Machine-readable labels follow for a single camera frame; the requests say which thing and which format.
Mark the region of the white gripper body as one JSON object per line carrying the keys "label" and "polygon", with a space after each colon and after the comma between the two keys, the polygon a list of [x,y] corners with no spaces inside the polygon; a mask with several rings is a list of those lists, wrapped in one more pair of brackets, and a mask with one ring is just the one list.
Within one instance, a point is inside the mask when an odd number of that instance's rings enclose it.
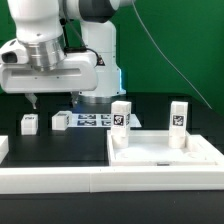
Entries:
{"label": "white gripper body", "polygon": [[0,65],[0,85],[7,93],[91,91],[97,87],[93,52],[70,53],[54,70],[39,72],[29,64]]}

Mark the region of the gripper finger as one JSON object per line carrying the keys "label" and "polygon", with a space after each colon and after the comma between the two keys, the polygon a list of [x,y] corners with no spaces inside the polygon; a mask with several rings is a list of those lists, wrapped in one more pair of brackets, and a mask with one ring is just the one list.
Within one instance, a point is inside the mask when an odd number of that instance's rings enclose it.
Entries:
{"label": "gripper finger", "polygon": [[79,102],[79,93],[78,92],[72,92],[71,93],[71,101],[70,101],[70,105],[72,107],[75,107]]}
{"label": "gripper finger", "polygon": [[35,96],[35,94],[34,93],[26,93],[25,97],[32,104],[32,107],[36,108],[37,97]]}

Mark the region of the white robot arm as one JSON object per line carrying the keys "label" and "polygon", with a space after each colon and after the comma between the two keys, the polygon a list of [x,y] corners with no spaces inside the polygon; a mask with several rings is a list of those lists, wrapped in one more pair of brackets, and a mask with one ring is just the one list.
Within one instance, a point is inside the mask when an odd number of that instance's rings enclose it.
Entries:
{"label": "white robot arm", "polygon": [[87,102],[123,95],[110,22],[128,0],[7,0],[16,37],[0,47],[0,86],[23,93],[69,92]]}

